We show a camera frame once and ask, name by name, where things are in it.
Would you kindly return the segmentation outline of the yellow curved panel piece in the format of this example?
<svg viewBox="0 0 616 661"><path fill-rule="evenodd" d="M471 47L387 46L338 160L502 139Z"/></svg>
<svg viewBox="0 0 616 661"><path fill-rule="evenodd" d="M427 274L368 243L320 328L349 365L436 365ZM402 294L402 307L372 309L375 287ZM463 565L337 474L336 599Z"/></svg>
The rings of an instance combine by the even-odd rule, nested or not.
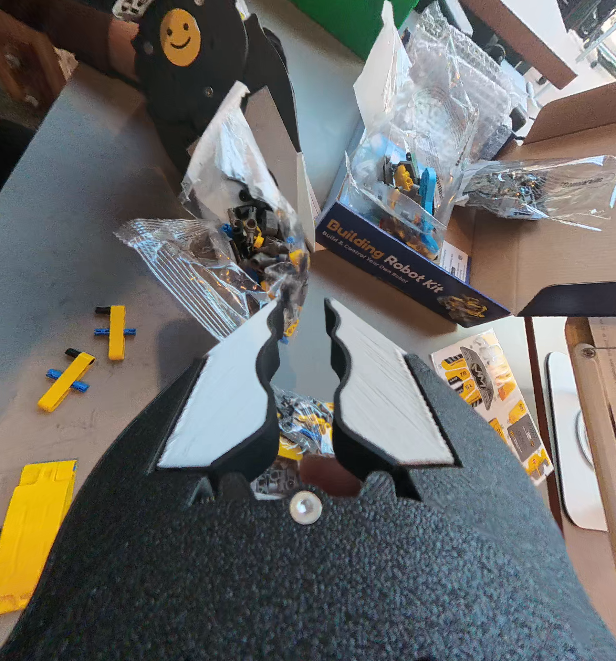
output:
<svg viewBox="0 0 616 661"><path fill-rule="evenodd" d="M30 602L72 501L77 460L25 465L0 529L0 616Z"/></svg>

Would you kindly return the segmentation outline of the clear bag with blue part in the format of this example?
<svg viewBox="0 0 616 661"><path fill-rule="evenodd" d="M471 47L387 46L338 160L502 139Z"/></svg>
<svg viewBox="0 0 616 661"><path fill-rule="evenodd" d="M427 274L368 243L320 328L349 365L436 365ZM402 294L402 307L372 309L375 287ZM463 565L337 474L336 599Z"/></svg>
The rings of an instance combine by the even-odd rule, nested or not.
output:
<svg viewBox="0 0 616 661"><path fill-rule="evenodd" d="M339 201L424 258L439 258L446 226L435 217L436 171L410 152L345 155Z"/></svg>

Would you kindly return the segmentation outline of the green box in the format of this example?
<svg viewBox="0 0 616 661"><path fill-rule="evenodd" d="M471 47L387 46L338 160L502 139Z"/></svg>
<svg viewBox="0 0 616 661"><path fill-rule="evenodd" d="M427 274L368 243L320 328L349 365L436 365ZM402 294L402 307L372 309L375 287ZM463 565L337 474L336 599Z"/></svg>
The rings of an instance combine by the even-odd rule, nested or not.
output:
<svg viewBox="0 0 616 661"><path fill-rule="evenodd" d="M292 1L298 10L329 32L355 55L366 60L380 44L398 49L398 28L418 1Z"/></svg>

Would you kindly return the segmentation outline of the short yellow beam with pins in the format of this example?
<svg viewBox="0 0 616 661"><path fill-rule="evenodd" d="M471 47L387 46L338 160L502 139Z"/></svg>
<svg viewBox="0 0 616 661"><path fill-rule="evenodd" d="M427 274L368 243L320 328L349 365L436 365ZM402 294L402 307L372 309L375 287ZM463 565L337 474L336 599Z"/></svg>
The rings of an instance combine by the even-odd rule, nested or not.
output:
<svg viewBox="0 0 616 661"><path fill-rule="evenodd" d="M125 357L125 341L137 334L135 328L126 327L124 305L97 306L95 315L108 317L108 327L95 328L94 336L108 339L107 357L110 361L122 361Z"/></svg>

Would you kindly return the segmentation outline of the person's left forearm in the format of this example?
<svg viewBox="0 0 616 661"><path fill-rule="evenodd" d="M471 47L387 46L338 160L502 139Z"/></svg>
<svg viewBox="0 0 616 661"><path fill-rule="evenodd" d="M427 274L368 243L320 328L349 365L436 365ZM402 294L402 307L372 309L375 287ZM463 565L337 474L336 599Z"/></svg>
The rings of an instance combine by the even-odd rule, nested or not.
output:
<svg viewBox="0 0 616 661"><path fill-rule="evenodd" d="M116 19L95 1L0 1L0 10L48 37L80 63L138 88L135 24Z"/></svg>

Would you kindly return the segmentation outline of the white flat stand base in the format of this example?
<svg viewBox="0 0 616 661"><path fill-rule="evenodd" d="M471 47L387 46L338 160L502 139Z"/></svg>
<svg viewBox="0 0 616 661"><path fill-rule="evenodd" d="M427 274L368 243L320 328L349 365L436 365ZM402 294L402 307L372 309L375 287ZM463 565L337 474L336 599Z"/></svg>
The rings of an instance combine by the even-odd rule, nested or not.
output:
<svg viewBox="0 0 616 661"><path fill-rule="evenodd" d="M606 533L607 521L570 358L562 352L550 352L545 368L564 512L573 525Z"/></svg>

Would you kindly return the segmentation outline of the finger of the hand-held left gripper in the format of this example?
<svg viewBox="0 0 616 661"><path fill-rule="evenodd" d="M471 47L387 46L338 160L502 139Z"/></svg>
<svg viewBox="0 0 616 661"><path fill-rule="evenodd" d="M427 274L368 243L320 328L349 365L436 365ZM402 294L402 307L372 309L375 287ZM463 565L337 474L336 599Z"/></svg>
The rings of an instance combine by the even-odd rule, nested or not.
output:
<svg viewBox="0 0 616 661"><path fill-rule="evenodd" d="M307 249L315 252L315 220L320 214L303 153L296 151L268 87L250 95L245 118L279 192L296 212Z"/></svg>

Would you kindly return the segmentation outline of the yellow black sticker sheet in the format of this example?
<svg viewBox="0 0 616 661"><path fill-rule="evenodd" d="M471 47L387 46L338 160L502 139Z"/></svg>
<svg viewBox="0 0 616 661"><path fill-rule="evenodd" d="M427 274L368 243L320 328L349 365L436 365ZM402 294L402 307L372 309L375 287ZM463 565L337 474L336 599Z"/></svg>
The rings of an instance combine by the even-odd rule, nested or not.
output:
<svg viewBox="0 0 616 661"><path fill-rule="evenodd" d="M436 373L493 427L535 486L554 468L492 329L430 356Z"/></svg>

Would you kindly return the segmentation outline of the long yellow beam with pins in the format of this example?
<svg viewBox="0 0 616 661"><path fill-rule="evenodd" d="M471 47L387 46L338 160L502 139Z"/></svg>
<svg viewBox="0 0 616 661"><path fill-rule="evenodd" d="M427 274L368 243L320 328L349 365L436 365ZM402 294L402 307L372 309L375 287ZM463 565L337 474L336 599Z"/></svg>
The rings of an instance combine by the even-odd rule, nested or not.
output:
<svg viewBox="0 0 616 661"><path fill-rule="evenodd" d="M90 388L84 378L96 357L75 348L67 348L64 355L70 359L64 370L49 369L46 373L52 383L38 401L38 408L45 413L55 411L70 393L85 393Z"/></svg>

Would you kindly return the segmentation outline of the clear bag of dark parts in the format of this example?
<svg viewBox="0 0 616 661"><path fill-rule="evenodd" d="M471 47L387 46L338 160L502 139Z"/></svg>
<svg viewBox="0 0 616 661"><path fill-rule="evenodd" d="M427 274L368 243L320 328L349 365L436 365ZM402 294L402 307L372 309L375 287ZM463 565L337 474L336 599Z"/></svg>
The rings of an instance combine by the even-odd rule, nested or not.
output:
<svg viewBox="0 0 616 661"><path fill-rule="evenodd" d="M311 255L245 118L233 85L194 144L179 201L187 219L134 219L115 234L214 338L287 297L285 337L299 324Z"/></svg>

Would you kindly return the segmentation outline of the clear bag of tiny parts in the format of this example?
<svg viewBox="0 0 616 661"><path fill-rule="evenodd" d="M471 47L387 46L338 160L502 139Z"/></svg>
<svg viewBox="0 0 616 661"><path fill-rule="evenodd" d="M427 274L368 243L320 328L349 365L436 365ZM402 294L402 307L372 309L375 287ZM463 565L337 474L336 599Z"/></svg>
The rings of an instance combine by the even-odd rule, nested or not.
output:
<svg viewBox="0 0 616 661"><path fill-rule="evenodd" d="M616 156L480 161L464 171L455 203L500 219L600 232L616 203Z"/></svg>

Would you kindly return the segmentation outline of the person's right hand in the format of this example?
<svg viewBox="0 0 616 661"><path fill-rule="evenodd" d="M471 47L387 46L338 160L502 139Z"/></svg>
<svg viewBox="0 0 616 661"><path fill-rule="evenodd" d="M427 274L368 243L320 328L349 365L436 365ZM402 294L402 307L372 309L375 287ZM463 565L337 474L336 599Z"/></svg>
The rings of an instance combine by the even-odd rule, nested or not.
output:
<svg viewBox="0 0 616 661"><path fill-rule="evenodd" d="M334 457L305 455L299 462L301 481L334 497L355 497L361 481L347 471Z"/></svg>

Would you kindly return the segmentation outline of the blue robot kit box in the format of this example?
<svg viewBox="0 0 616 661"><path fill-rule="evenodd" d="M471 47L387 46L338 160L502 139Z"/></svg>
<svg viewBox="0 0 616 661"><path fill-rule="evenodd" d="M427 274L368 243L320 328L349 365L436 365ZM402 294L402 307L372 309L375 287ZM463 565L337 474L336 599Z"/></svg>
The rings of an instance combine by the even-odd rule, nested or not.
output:
<svg viewBox="0 0 616 661"><path fill-rule="evenodd" d="M548 103L510 161L616 156L616 82ZM600 232L453 211L446 238L470 258L462 282L340 202L322 246L439 316L470 328L514 317L616 317L616 201Z"/></svg>

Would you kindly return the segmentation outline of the pile of loose toy parts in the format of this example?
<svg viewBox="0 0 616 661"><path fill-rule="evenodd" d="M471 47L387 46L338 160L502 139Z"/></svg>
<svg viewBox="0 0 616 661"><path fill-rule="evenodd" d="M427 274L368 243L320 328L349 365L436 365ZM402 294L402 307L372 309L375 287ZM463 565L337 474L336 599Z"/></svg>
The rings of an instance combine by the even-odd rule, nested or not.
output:
<svg viewBox="0 0 616 661"><path fill-rule="evenodd" d="M334 405L272 386L279 424L279 448L271 466L251 488L256 500L280 500L302 485L301 461L306 455L334 457Z"/></svg>

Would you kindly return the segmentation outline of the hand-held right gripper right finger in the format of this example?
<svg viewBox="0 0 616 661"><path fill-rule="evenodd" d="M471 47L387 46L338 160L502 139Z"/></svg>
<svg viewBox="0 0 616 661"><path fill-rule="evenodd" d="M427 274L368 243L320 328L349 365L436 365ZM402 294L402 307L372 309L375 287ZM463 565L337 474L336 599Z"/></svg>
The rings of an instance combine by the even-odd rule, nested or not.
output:
<svg viewBox="0 0 616 661"><path fill-rule="evenodd" d="M326 300L334 395L332 442L338 462L364 482L376 472L401 481L412 469L454 467L408 354L337 300Z"/></svg>

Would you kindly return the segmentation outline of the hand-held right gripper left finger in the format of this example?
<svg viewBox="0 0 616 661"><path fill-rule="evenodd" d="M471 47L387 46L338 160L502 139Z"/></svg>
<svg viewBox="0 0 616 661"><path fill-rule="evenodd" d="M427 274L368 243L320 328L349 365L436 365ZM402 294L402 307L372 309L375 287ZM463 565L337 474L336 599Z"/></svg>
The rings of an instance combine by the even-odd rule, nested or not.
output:
<svg viewBox="0 0 616 661"><path fill-rule="evenodd" d="M271 379L282 334L283 301L273 300L206 354L158 469L213 480L239 473L251 483L270 467L279 449Z"/></svg>

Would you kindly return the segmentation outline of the large clear plastic bag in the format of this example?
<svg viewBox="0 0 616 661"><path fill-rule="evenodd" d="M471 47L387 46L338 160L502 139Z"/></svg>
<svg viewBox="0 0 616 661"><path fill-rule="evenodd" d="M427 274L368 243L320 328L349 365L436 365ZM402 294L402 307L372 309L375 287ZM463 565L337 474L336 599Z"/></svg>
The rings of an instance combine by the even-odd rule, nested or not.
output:
<svg viewBox="0 0 616 661"><path fill-rule="evenodd" d="M489 161L524 120L527 91L448 20L439 1L411 11L400 33L384 1L380 30L353 84L368 136L392 125L416 140L439 175L461 164Z"/></svg>

